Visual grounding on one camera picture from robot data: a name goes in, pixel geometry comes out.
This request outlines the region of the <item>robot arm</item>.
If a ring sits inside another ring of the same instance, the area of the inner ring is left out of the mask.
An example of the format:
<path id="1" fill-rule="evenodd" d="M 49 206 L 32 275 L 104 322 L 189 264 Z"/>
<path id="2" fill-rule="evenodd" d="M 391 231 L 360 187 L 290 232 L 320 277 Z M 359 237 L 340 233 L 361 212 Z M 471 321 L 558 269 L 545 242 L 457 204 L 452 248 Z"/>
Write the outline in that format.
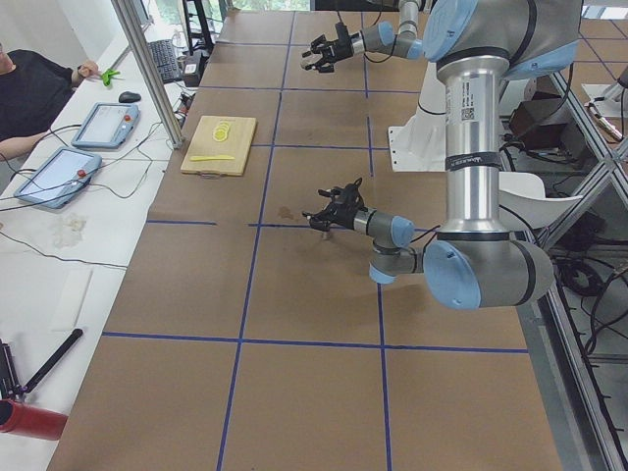
<path id="1" fill-rule="evenodd" d="M 329 40 L 324 34 L 315 38 L 309 49 L 301 54 L 301 68 L 329 74 L 335 64 L 356 55 L 364 55 L 369 62 L 382 63 L 390 57 L 417 60 L 423 54 L 422 40 L 418 38 L 419 14 L 429 14 L 436 1 L 375 1 L 383 11 L 395 7 L 399 12 L 398 29 L 387 21 L 376 19 L 370 26 L 350 33 L 337 13 L 337 38 Z"/>
<path id="2" fill-rule="evenodd" d="M 452 309 L 516 306 L 543 296 L 553 280 L 548 255 L 513 239 L 499 218 L 498 88 L 505 80 L 558 72 L 575 59 L 578 1 L 402 1 L 399 26 L 380 23 L 337 38 L 314 39 L 303 68 L 330 73 L 337 62 L 377 52 L 436 67 L 445 88 L 446 220 L 423 249 L 412 247 L 413 224 L 369 208 L 358 183 L 324 191 L 327 206 L 307 215 L 369 236 L 370 276 L 390 284 L 421 273 L 432 296 Z"/>

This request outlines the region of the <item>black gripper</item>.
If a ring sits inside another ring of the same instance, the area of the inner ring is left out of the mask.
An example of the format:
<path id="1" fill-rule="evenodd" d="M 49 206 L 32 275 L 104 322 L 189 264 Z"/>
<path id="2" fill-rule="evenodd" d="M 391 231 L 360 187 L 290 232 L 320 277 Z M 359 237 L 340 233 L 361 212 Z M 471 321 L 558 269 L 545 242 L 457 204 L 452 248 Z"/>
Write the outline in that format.
<path id="1" fill-rule="evenodd" d="M 302 53 L 303 57 L 321 55 L 315 62 L 303 59 L 301 68 L 305 71 L 315 71 L 319 74 L 332 74 L 335 71 L 335 63 L 351 58 L 365 52 L 364 35 L 361 30 L 349 33 L 347 29 L 337 30 L 338 38 L 330 41 L 324 34 L 315 38 L 308 50 Z"/>
<path id="2" fill-rule="evenodd" d="M 351 206 L 353 204 L 353 189 L 351 185 L 345 187 L 334 186 L 328 189 L 318 189 L 318 194 L 329 201 L 327 208 L 317 213 L 302 212 L 309 226 L 316 231 L 329 231 L 332 224 L 337 224 L 353 231 L 366 231 L 369 222 L 369 208 L 365 206 Z"/>

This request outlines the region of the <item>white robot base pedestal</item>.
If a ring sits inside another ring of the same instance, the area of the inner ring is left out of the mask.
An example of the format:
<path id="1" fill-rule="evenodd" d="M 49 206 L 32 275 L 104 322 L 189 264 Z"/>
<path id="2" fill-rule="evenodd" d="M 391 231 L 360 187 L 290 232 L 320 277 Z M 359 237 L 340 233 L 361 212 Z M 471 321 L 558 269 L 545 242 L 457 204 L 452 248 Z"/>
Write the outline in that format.
<path id="1" fill-rule="evenodd" d="M 429 63 L 415 114 L 403 127 L 389 127 L 389 147 L 395 172 L 445 170 L 445 86 Z"/>

